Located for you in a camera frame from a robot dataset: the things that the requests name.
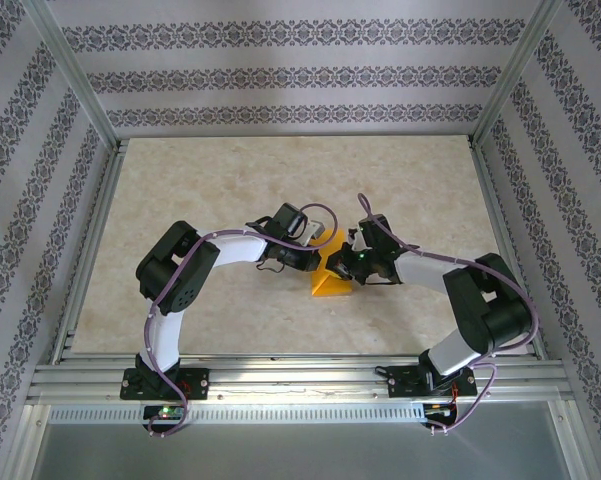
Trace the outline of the aluminium mounting rail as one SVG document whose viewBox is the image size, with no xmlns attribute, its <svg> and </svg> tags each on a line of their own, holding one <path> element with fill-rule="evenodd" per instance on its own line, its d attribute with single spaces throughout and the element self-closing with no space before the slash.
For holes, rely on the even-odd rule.
<svg viewBox="0 0 601 480">
<path fill-rule="evenodd" d="M 374 403 L 388 400 L 386 381 L 378 366 L 415 363 L 409 356 L 199 356 L 183 362 L 209 371 L 208 400 L 212 404 Z M 479 389 L 488 387 L 491 402 L 572 400 L 575 395 L 565 367 L 558 360 L 531 355 L 500 356 L 497 372 L 475 371 Z M 75 355 L 39 365 L 26 393 L 29 405 L 117 404 L 123 373 L 131 355 Z"/>
</svg>

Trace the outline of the aluminium frame post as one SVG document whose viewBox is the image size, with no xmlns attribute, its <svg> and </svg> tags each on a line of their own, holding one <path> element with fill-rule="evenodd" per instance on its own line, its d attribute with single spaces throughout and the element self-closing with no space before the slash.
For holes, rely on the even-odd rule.
<svg viewBox="0 0 601 480">
<path fill-rule="evenodd" d="M 564 0 L 539 0 L 520 39 L 505 64 L 493 92 L 480 113 L 477 124 L 469 135 L 471 148 L 477 151 L 484 144 L 509 95 L 530 61 L 534 50 L 548 30 Z"/>
<path fill-rule="evenodd" d="M 85 110 L 91 125 L 109 151 L 117 150 L 121 139 L 116 134 L 46 0 L 20 0 L 20 2 Z"/>
</svg>

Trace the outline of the grey metal panel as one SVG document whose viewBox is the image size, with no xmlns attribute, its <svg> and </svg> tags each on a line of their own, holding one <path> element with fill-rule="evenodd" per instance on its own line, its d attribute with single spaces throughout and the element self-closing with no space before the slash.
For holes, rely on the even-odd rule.
<svg viewBox="0 0 601 480">
<path fill-rule="evenodd" d="M 49 426 L 33 480 L 584 480 L 548 407 L 485 405 L 461 427 L 203 425 L 153 440 L 138 425 Z"/>
</svg>

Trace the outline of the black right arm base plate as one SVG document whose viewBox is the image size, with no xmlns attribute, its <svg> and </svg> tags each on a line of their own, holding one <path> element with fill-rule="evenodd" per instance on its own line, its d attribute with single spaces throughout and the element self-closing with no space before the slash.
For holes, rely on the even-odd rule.
<svg viewBox="0 0 601 480">
<path fill-rule="evenodd" d="M 375 373 L 387 382 L 390 398 L 433 398 L 477 395 L 474 372 L 465 367 L 445 377 L 427 373 L 421 366 L 377 367 Z"/>
</svg>

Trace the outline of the small controller board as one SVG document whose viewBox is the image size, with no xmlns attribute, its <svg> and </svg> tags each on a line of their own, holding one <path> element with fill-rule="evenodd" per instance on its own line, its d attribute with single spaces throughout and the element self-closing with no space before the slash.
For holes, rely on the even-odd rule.
<svg viewBox="0 0 601 480">
<path fill-rule="evenodd" d="M 424 404 L 426 421 L 437 427 L 450 427 L 458 419 L 458 408 L 455 403 Z"/>
<path fill-rule="evenodd" d="M 151 421 L 159 426 L 175 425 L 184 417 L 184 408 L 175 405 L 148 405 L 142 410 L 142 422 L 148 424 Z"/>
</svg>

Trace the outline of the orange paper sheet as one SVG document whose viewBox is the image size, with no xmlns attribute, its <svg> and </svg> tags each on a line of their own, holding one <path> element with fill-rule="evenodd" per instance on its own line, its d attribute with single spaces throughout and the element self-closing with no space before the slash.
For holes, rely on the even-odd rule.
<svg viewBox="0 0 601 480">
<path fill-rule="evenodd" d="M 318 268 L 311 273 L 311 295 L 314 297 L 328 297 L 346 295 L 353 291 L 353 284 L 349 280 L 342 280 L 334 273 L 327 270 L 328 257 L 338 251 L 346 240 L 346 233 L 338 229 L 333 240 L 325 247 L 318 250 L 321 261 Z"/>
</svg>

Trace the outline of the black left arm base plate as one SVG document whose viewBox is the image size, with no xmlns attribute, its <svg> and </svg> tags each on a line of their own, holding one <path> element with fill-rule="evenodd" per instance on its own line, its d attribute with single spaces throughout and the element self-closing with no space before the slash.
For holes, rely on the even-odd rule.
<svg viewBox="0 0 601 480">
<path fill-rule="evenodd" d="M 209 370 L 180 368 L 166 376 L 187 400 L 206 400 L 209 388 Z M 120 388 L 122 400 L 177 401 L 180 394 L 154 371 L 142 372 L 137 368 L 124 371 Z"/>
</svg>

